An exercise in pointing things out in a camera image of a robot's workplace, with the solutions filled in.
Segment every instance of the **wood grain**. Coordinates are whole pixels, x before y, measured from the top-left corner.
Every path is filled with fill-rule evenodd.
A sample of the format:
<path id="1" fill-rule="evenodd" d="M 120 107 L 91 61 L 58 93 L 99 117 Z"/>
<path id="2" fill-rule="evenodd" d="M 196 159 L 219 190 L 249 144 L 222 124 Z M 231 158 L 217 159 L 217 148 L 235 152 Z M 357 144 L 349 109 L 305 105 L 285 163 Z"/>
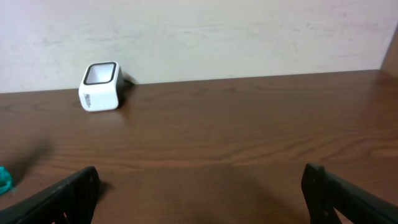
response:
<path id="1" fill-rule="evenodd" d="M 381 70 L 395 77 L 398 76 L 398 26 L 392 36 L 386 56 L 384 56 Z"/>
<path id="2" fill-rule="evenodd" d="M 94 165 L 93 223 L 308 223 L 307 162 L 398 204 L 397 99 L 378 70 L 138 85 L 100 113 L 77 90 L 2 94 L 0 164 L 19 183 L 0 209 Z"/>

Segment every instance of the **white wall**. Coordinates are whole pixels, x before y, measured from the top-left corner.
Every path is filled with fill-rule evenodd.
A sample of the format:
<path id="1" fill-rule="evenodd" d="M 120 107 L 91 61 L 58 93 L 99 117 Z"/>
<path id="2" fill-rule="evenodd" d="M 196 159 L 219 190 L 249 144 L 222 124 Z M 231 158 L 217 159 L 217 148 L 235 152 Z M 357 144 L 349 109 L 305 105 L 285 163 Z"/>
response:
<path id="1" fill-rule="evenodd" d="M 378 69 L 396 0 L 0 0 L 0 92 Z"/>

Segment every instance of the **brown tabletop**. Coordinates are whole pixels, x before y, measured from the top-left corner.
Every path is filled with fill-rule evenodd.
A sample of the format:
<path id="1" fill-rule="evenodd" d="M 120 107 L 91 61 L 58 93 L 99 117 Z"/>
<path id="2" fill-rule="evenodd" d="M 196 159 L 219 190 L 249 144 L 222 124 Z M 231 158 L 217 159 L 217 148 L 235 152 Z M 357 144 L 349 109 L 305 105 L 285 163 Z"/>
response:
<path id="1" fill-rule="evenodd" d="M 114 111 L 77 90 L 0 95 L 0 209 L 95 166 L 93 223 L 309 223 L 307 162 L 398 205 L 398 79 L 380 71 L 138 85 Z"/>

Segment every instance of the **small white device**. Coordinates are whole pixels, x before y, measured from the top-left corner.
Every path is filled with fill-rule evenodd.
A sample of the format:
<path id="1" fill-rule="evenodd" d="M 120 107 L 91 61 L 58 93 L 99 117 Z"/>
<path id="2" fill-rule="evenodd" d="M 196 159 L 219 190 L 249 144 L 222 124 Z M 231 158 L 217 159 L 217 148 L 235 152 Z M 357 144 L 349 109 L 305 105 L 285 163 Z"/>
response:
<path id="1" fill-rule="evenodd" d="M 117 62 L 89 65 L 79 87 L 81 106 L 87 111 L 113 110 L 123 91 L 122 70 Z"/>

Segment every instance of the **green toy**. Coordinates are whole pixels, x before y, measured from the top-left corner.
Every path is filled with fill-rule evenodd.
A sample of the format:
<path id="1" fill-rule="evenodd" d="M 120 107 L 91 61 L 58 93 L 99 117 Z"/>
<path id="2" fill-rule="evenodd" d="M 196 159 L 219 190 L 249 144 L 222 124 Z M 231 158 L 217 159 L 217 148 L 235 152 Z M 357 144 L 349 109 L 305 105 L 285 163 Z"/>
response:
<path id="1" fill-rule="evenodd" d="M 0 167 L 0 195 L 6 193 L 12 188 L 11 174 L 5 167 Z"/>

